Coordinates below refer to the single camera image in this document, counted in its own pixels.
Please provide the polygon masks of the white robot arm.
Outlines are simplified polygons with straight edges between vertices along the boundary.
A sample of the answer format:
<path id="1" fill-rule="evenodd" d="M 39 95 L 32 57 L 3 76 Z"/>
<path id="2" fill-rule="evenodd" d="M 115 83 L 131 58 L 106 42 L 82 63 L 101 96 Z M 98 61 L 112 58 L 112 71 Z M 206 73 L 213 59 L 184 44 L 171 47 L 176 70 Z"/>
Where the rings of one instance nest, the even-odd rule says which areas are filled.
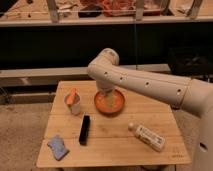
<path id="1" fill-rule="evenodd" d="M 200 117 L 192 171 L 213 169 L 213 83 L 119 67 L 119 55 L 111 48 L 89 63 L 87 73 L 104 92 L 117 85 Z"/>

